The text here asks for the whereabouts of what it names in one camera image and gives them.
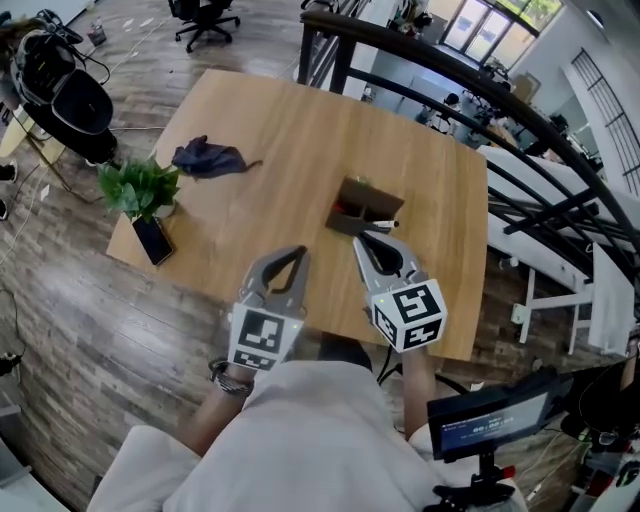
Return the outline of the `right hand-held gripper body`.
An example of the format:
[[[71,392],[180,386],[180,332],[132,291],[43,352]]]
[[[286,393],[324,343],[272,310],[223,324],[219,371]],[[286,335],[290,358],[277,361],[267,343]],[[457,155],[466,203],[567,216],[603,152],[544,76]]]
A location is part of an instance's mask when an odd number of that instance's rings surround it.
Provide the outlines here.
[[[397,352],[422,348],[441,339],[447,307],[438,282],[423,271],[407,277],[387,275],[383,288],[368,291],[371,325]]]

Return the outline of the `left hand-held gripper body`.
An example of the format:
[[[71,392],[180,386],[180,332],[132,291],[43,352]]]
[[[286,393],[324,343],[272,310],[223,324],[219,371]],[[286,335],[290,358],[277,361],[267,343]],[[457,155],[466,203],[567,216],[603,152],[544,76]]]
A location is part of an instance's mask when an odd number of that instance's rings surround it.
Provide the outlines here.
[[[304,294],[244,293],[232,307],[227,361],[270,371],[288,357],[305,317]]]

